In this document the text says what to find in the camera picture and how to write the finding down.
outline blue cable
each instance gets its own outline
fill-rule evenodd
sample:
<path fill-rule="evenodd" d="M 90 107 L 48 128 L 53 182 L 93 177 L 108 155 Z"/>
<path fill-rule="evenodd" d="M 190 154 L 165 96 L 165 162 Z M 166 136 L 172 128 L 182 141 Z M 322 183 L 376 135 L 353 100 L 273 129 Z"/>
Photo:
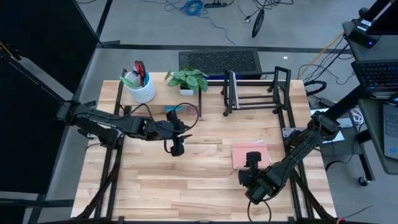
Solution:
<path fill-rule="evenodd" d="M 181 0 L 178 0 L 177 2 L 170 2 L 169 0 L 165 0 L 165 2 L 157 2 L 157 1 L 150 1 L 150 0 L 143 0 L 144 2 L 153 2 L 156 4 L 165 4 L 164 10 L 169 12 L 173 9 L 178 9 L 180 12 L 184 13 L 187 16 L 197 16 L 201 19 L 209 19 L 211 22 L 211 25 L 217 29 L 223 29 L 225 38 L 230 41 L 233 45 L 235 45 L 235 42 L 233 42 L 229 37 L 228 33 L 225 27 L 219 27 L 216 26 L 214 23 L 213 19 L 210 16 L 204 16 L 207 15 L 208 11 L 204 8 L 203 2 L 201 0 L 187 0 L 187 2 L 182 6 L 182 7 L 177 7 L 176 4 L 181 2 Z"/>

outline concrete floor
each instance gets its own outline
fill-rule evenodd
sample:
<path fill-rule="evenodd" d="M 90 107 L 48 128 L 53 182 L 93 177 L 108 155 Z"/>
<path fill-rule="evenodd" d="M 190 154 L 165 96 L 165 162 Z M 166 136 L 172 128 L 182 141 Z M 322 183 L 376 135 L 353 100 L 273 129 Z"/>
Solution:
<path fill-rule="evenodd" d="M 370 6 L 373 2 L 301 0 L 295 1 L 293 6 L 280 5 L 266 11 L 262 28 L 255 39 L 251 38 L 255 17 L 252 17 L 250 24 L 245 24 L 244 16 L 238 9 L 239 4 L 246 15 L 250 14 L 255 10 L 252 1 L 235 0 L 234 4 L 226 8 L 209 10 L 209 16 L 216 25 L 227 28 L 229 38 L 237 46 L 324 48 L 342 31 L 342 22 L 357 17 L 358 9 Z M 106 0 L 97 0 L 91 4 L 79 5 L 94 30 L 98 26 L 105 3 Z M 161 4 L 141 0 L 114 0 L 100 39 L 120 40 L 122 44 L 231 45 L 225 39 L 224 31 L 212 27 L 208 19 L 188 17 L 177 10 L 166 12 Z M 291 69 L 292 78 L 297 78 L 299 66 L 311 62 L 316 56 L 304 53 L 259 52 L 264 71 L 273 70 L 277 65 Z M 178 70 L 178 51 L 97 49 L 89 65 L 80 101 L 97 100 L 103 80 L 117 80 L 122 68 L 131 68 L 132 62 L 137 59 L 144 61 L 150 72 Z M 351 60 L 337 60 L 330 67 L 330 71 L 339 77 L 340 83 L 351 75 L 350 63 Z M 356 77 L 352 77 L 347 84 L 339 86 L 335 83 L 335 78 L 327 73 L 320 80 L 326 81 L 328 88 L 318 96 L 331 101 L 340 100 L 359 84 Z M 74 198 L 86 143 L 86 139 L 76 129 L 71 129 L 47 199 Z M 376 181 L 369 186 L 360 187 L 357 183 L 357 178 L 364 175 L 357 156 L 349 164 L 335 164 L 328 171 L 337 214 L 344 217 L 373 205 L 350 220 L 394 223 L 393 220 L 398 218 L 395 211 L 398 196 L 394 187 L 398 185 L 398 177 L 387 175 L 383 171 L 371 142 L 365 144 L 365 150 L 376 176 Z M 333 159 L 324 157 L 325 163 Z M 70 216 L 70 210 L 71 208 L 43 209 L 40 221 L 65 220 Z"/>

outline laptop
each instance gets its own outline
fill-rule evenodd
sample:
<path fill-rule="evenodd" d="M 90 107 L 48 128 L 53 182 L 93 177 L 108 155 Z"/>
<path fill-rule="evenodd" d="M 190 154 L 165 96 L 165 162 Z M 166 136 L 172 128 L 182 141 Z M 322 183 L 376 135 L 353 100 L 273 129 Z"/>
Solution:
<path fill-rule="evenodd" d="M 383 104 L 384 155 L 398 159 L 398 93 Z"/>

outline red scissors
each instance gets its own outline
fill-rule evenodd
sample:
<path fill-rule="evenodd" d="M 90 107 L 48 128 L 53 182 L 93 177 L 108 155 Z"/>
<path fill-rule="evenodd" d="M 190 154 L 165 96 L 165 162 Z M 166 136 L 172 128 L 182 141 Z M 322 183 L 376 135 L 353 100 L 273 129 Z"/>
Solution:
<path fill-rule="evenodd" d="M 141 85 L 144 86 L 145 85 L 145 78 L 146 78 L 146 71 L 145 71 L 145 66 L 144 63 L 142 61 L 138 61 L 136 60 L 134 62 L 136 70 L 138 71 L 138 75 L 140 76 L 141 79 Z"/>

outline pink card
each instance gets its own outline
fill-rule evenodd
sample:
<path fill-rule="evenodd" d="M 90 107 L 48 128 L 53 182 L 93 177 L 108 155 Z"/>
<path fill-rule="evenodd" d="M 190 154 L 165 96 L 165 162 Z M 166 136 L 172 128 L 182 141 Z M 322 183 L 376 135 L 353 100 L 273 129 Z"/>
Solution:
<path fill-rule="evenodd" d="M 232 164 L 234 169 L 247 169 L 246 153 L 260 152 L 261 161 L 259 162 L 259 169 L 265 169 L 271 164 L 266 144 L 233 144 L 232 145 Z"/>

